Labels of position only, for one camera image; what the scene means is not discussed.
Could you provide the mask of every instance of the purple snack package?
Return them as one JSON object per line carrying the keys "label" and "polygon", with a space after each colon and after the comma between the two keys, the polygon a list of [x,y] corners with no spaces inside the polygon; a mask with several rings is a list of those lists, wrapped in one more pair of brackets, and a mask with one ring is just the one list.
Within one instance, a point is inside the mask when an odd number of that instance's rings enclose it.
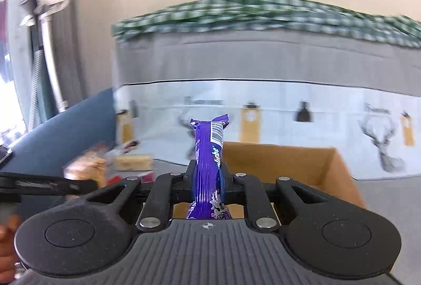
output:
{"label": "purple snack package", "polygon": [[212,121],[191,120],[196,131],[197,173],[194,184],[194,201],[190,204],[187,218],[197,220],[231,218],[228,208],[220,200],[219,177],[222,158],[223,129],[228,126],[228,115]]}

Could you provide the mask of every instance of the barcode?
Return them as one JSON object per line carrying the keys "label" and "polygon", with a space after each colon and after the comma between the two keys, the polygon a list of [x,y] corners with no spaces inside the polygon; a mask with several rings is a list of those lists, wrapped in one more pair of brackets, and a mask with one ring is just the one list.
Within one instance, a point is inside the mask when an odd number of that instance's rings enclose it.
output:
{"label": "barcode", "polygon": [[223,128],[221,122],[210,123],[210,142],[220,145],[222,147],[224,140]]}

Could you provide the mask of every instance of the crosshair logo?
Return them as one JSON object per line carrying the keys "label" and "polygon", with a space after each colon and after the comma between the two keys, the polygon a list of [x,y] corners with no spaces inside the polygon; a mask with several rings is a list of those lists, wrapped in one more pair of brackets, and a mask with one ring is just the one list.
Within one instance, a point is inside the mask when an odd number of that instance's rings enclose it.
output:
{"label": "crosshair logo", "polygon": [[215,225],[213,223],[210,222],[206,222],[205,224],[202,224],[202,227],[209,230],[211,228],[213,228]]}

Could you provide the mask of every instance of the flexible hose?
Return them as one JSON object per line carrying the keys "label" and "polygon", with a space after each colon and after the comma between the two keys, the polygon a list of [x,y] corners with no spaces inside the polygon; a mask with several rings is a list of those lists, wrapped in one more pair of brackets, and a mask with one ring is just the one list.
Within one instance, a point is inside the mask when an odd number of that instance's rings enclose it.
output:
{"label": "flexible hose", "polygon": [[39,76],[41,73],[41,65],[43,61],[43,51],[37,50],[34,53],[34,65],[32,67],[32,84],[31,84],[31,105],[29,108],[29,127],[28,131],[32,131],[37,125],[38,97],[37,90],[39,84]]}

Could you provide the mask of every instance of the green checkered cloth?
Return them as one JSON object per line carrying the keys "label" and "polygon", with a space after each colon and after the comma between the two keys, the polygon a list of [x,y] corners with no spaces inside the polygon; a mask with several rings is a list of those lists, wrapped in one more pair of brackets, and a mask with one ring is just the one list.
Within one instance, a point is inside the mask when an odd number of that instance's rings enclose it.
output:
{"label": "green checkered cloth", "polygon": [[421,23],[406,16],[359,13],[307,0],[200,0],[167,7],[112,26],[117,40],[151,32],[291,28],[421,48]]}

